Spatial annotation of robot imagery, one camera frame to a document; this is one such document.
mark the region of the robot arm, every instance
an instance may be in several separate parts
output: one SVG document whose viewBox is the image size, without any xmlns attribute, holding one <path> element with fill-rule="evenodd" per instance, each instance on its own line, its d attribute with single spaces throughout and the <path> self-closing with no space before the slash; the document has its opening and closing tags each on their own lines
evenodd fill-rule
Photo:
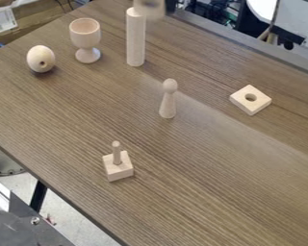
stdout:
<svg viewBox="0 0 308 246">
<path fill-rule="evenodd" d="M 134 0 L 135 10 L 147 19 L 159 19 L 173 13 L 178 0 Z"/>
</svg>

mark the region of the cardboard box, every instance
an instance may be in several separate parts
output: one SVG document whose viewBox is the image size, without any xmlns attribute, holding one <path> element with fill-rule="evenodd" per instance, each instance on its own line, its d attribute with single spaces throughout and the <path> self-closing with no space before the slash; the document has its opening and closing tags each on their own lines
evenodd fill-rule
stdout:
<svg viewBox="0 0 308 246">
<path fill-rule="evenodd" d="M 0 2 L 1 4 L 3 2 L 8 4 L 7 0 L 3 0 L 3 2 L 0 0 Z M 18 27 L 0 33 L 0 42 L 7 44 L 63 16 L 66 12 L 72 11 L 67 0 L 60 0 L 60 2 L 64 9 L 55 0 L 38 0 L 37 2 L 13 8 Z M 74 1 L 70 0 L 70 2 L 72 7 L 76 8 Z"/>
</svg>

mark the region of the wooden ball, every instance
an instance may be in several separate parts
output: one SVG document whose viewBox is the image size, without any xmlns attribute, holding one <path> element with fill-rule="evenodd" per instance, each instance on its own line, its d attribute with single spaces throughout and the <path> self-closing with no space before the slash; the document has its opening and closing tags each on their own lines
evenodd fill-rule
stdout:
<svg viewBox="0 0 308 246">
<path fill-rule="evenodd" d="M 45 73 L 51 70 L 55 62 L 55 54 L 44 45 L 34 46 L 27 53 L 27 63 L 37 73 Z"/>
</svg>

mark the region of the wooden table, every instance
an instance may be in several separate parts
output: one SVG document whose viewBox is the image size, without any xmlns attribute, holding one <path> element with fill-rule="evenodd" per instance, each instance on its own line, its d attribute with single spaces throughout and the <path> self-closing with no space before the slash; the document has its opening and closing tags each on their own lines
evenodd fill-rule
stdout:
<svg viewBox="0 0 308 246">
<path fill-rule="evenodd" d="M 0 146 L 123 244 L 308 246 L 308 73 L 171 17 L 148 25 L 146 63 L 130 67 L 129 4 L 92 2 L 0 49 Z M 68 36 L 83 16 L 103 30 L 88 65 Z M 37 44 L 53 72 L 29 71 Z M 158 114 L 166 78 L 180 86 L 172 120 Z M 273 99 L 252 117 L 228 101 L 247 84 Z M 136 175 L 110 184 L 115 139 Z"/>
</svg>

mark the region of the floor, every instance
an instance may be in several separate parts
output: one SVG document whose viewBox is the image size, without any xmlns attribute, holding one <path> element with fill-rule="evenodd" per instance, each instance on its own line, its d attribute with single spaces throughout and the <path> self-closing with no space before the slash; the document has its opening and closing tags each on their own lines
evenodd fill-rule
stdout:
<svg viewBox="0 0 308 246">
<path fill-rule="evenodd" d="M 23 173 L 0 177 L 0 182 L 29 204 L 37 180 L 32 175 Z M 53 222 L 57 223 L 55 228 L 75 246 L 119 245 L 51 190 L 47 192 L 40 214 L 43 217 L 50 214 Z"/>
</svg>

